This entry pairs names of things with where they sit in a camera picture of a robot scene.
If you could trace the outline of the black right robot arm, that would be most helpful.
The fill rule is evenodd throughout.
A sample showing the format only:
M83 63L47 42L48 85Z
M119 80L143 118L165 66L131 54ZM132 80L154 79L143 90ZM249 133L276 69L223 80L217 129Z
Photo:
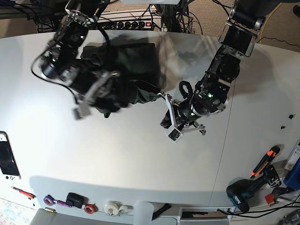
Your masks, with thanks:
M39 63L41 80L71 92L75 101L72 111L78 119L90 115L92 107L112 113L128 106L120 72L113 69L116 55L107 33L98 24L109 4L109 0L70 0L60 28L34 60ZM94 27L106 41L100 65L77 58L79 47Z

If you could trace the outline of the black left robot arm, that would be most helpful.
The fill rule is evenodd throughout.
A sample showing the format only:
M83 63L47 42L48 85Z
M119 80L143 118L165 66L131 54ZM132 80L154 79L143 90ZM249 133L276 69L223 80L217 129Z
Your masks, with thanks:
M279 4L278 0L236 0L233 3L218 40L221 46L203 78L194 88L187 81L179 83L183 101L160 93L168 107L160 124L166 129L166 136L176 142L187 132L205 134L205 126L198 124L197 120L226 109L227 94L239 75L241 58L251 55L266 16Z

